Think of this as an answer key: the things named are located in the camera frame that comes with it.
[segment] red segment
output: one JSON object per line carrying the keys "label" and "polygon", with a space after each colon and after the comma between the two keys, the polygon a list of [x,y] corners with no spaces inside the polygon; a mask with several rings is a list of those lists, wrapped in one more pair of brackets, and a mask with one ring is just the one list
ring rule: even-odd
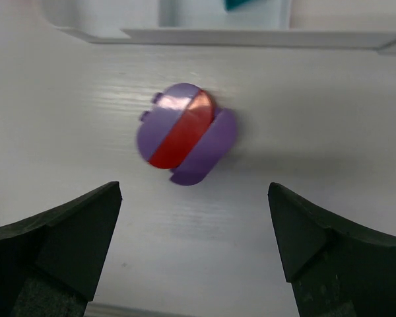
{"label": "red segment", "polygon": [[211,125],[214,111],[210,96],[201,90],[153,154],[150,164],[158,168],[179,166]]}

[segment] black object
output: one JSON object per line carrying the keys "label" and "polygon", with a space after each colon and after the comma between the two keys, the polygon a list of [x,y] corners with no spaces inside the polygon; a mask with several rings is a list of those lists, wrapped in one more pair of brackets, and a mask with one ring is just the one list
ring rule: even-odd
{"label": "black object", "polygon": [[0,227],[0,317],[83,316],[121,205],[118,182]]}
{"label": "black object", "polygon": [[396,317],[396,237],[271,184],[271,218],[301,317]]}

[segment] teal object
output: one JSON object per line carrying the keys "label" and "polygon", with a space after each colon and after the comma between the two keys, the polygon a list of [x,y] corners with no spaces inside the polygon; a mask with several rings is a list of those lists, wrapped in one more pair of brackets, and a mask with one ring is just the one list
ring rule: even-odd
{"label": "teal object", "polygon": [[224,0],[224,5],[227,11],[231,11],[240,5],[251,1],[253,0]]}

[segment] white table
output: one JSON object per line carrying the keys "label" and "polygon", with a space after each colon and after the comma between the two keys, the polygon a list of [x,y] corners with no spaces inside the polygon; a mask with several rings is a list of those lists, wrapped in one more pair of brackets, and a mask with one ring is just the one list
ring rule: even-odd
{"label": "white table", "polygon": [[[135,148],[151,96],[182,81],[241,125],[236,148],[190,188]],[[396,57],[94,46],[46,25],[30,0],[0,0],[0,225],[110,180],[124,201],[96,302],[297,316],[268,185],[396,235]]]}

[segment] purple piece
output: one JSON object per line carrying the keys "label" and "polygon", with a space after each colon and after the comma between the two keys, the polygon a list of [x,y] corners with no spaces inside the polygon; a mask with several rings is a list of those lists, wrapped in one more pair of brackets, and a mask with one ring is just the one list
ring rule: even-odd
{"label": "purple piece", "polygon": [[200,91],[195,85],[182,83],[154,97],[156,104],[151,112],[141,116],[144,123],[137,134],[138,150],[147,162]]}
{"label": "purple piece", "polygon": [[185,160],[172,170],[173,176],[170,180],[183,186],[198,184],[233,147],[236,135],[237,126],[233,111],[221,110]]}

